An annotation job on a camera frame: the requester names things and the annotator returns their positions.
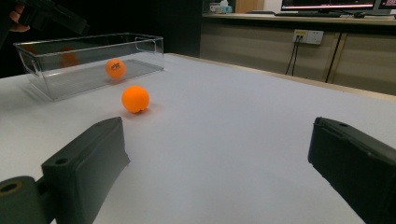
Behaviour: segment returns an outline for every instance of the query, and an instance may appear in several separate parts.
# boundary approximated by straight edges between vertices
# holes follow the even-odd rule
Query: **wall outlet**
[[[323,38],[323,31],[308,31],[308,35],[306,37],[306,43],[319,45],[321,43],[322,38]]]
[[[302,37],[300,39],[299,43],[306,43],[306,38],[308,36],[308,31],[307,30],[294,30],[293,42],[296,42],[297,36],[301,36]]]

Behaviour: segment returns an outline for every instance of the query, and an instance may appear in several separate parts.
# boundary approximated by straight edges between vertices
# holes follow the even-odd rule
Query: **wooden cabinet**
[[[237,0],[236,13],[246,13],[251,10],[263,10],[264,0]]]

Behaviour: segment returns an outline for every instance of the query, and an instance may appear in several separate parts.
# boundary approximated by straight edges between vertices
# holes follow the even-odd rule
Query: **desk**
[[[0,179],[40,165],[103,119],[122,117],[131,163],[95,224],[361,224],[307,161],[316,117],[396,147],[396,97],[165,54],[161,72],[49,102],[25,76],[0,79]],[[120,96],[140,85],[148,110]]]
[[[294,30],[324,31],[320,45],[299,45],[296,77],[396,95],[395,27],[393,16],[203,15],[200,57],[285,74]]]

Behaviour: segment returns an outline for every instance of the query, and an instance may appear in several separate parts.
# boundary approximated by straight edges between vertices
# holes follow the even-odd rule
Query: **white tabletop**
[[[25,76],[0,79],[0,180],[38,179],[80,133],[122,117],[131,163],[94,223],[363,223],[307,161],[313,122],[337,119],[396,147],[394,97],[164,59],[164,71],[59,102]],[[131,85],[150,94],[142,114],[121,104]]]

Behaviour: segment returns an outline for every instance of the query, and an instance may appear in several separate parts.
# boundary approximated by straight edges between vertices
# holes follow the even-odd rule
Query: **electrical cable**
[[[295,52],[295,50],[298,48],[298,44],[300,43],[300,40],[301,40],[302,38],[303,38],[303,37],[302,37],[301,35],[297,35],[297,36],[296,36],[296,40],[294,41],[293,51],[292,51],[292,53],[291,53],[290,61],[289,61],[289,64],[288,64],[288,69],[286,70],[285,75],[287,75],[288,72],[289,72],[289,68],[290,68],[290,65],[291,65],[291,61],[293,60],[294,52]]]
[[[288,69],[286,70],[285,75],[287,75],[288,72],[289,72],[289,67],[290,67],[291,61],[293,60],[294,51],[296,50],[298,39],[300,39],[299,35],[296,36],[296,40],[294,41],[293,51],[291,52],[291,57],[290,57],[290,61],[289,61],[289,64],[288,64]]]
[[[296,47],[296,52],[294,54],[294,63],[293,63],[293,68],[291,69],[291,76],[294,77],[294,66],[296,65],[296,60],[297,60],[297,51],[298,51],[298,46],[300,45],[300,41],[303,39],[302,36],[297,41],[297,47]]]

